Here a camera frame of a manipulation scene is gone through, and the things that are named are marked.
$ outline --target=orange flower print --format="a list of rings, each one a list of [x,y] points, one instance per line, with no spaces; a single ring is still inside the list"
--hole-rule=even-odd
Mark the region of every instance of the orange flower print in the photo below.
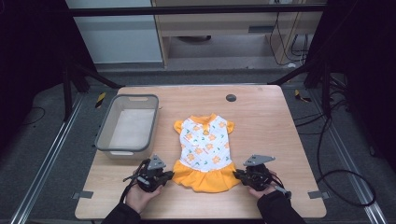
[[[192,139],[192,133],[186,134],[185,138],[186,138],[187,140],[191,140],[191,139]]]
[[[220,162],[220,157],[218,157],[218,156],[215,156],[213,159],[212,159],[212,161],[213,161],[213,163],[218,163],[218,162]]]
[[[196,148],[195,150],[194,150],[194,152],[196,153],[196,154],[201,154],[203,151],[200,149],[200,148]]]
[[[215,139],[216,139],[216,136],[215,136],[214,134],[210,134],[209,140],[210,140],[210,141],[213,141],[213,140],[215,140]]]
[[[226,125],[226,123],[224,123],[223,121],[219,123],[220,128],[224,128]]]
[[[213,144],[206,144],[206,148],[209,149],[209,150],[212,149],[213,148]]]
[[[194,155],[192,155],[191,153],[187,155],[187,158],[189,158],[190,161],[193,161],[195,159]]]

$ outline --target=wooden table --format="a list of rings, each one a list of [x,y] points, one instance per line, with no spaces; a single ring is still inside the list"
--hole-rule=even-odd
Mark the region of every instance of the wooden table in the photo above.
[[[303,146],[295,129],[282,90],[278,86],[156,86],[122,88],[120,93],[153,93],[160,99],[153,153],[172,170],[180,157],[180,145],[173,124],[190,115],[216,113],[235,123],[229,135],[231,156],[237,169],[252,154],[276,157],[266,166],[275,171],[285,188],[291,190],[292,206],[302,217],[324,217],[321,198],[310,199],[307,192],[318,190]],[[234,94],[235,102],[226,96]],[[84,191],[90,199],[80,198],[76,217],[101,219],[114,208],[130,175],[140,161],[111,160],[97,151]],[[222,193],[194,192],[168,181],[160,196],[142,213],[145,219],[183,218],[261,218],[257,199],[239,184]]]

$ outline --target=gray carpet floor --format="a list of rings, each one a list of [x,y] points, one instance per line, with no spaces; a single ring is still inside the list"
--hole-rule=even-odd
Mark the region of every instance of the gray carpet floor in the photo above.
[[[197,61],[196,51],[192,53],[192,60]],[[276,68],[274,62],[267,66],[238,66],[234,65],[229,69],[207,69],[199,66],[200,69],[171,69],[179,67],[170,64],[165,69],[139,70],[133,73],[128,72],[107,72],[102,73],[104,77],[119,84],[125,85],[179,85],[179,84],[232,84],[232,83],[259,83],[263,84],[276,80],[286,75],[290,68],[279,66]],[[282,87],[290,112],[296,124],[303,123],[314,117],[300,119],[309,115],[320,113],[318,106],[314,102],[304,102],[294,96],[294,91],[298,89],[303,97],[314,98],[319,88],[316,90],[305,90],[301,85],[304,77],[297,77],[290,83]],[[110,99],[117,90],[112,90],[102,83],[88,78],[91,89],[88,93],[77,93],[76,97],[82,94],[81,109],[78,112],[76,121],[73,123],[67,138],[64,141],[56,162],[54,163],[47,181],[36,199],[29,221],[30,223],[83,223],[76,219],[74,211],[77,200],[71,198],[72,194],[81,191],[85,179],[91,167],[96,148],[94,139],[99,130],[99,125],[105,117],[106,109]],[[98,95],[105,91],[106,98],[101,108],[94,107]],[[344,99],[341,94],[335,94],[332,104]],[[375,187],[376,202],[380,207],[387,223],[396,223],[396,199],[394,189],[396,188],[396,174],[390,169],[387,162],[382,158],[372,157],[369,153],[369,146],[364,138],[359,123],[354,117],[353,111],[347,110],[348,104],[336,107],[332,111],[332,125],[342,136],[343,143],[347,148],[352,160],[356,162],[360,173]],[[0,160],[0,221],[7,223],[12,217],[18,205],[21,203],[26,191],[29,189],[35,175],[45,159],[49,148],[62,126],[64,117],[63,87],[55,86],[51,89],[40,92],[34,101],[34,108],[26,118],[26,124],[22,125],[20,132],[15,136],[9,145],[12,153]],[[323,119],[298,127],[301,141],[304,146],[306,156],[311,165],[316,178],[318,173],[318,141],[319,133],[324,125]],[[323,172],[335,169],[345,169],[345,165],[340,160],[339,153],[334,149],[334,143],[326,132],[320,147],[320,166]],[[331,175],[328,182],[349,200],[358,203],[359,198],[350,177],[345,174]],[[350,205],[324,185],[318,184],[322,192],[329,192],[331,197],[324,200],[327,215],[320,219],[308,219],[308,223],[374,223],[370,220],[363,207]],[[205,220],[190,221],[190,223],[262,223],[259,220]],[[177,223],[173,221],[144,221],[144,223]]]

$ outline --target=gray plastic bin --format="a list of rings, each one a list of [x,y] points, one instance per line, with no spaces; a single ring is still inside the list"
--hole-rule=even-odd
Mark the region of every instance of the gray plastic bin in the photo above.
[[[96,147],[111,159],[144,160],[151,155],[159,100],[153,94],[113,98],[96,137]]]

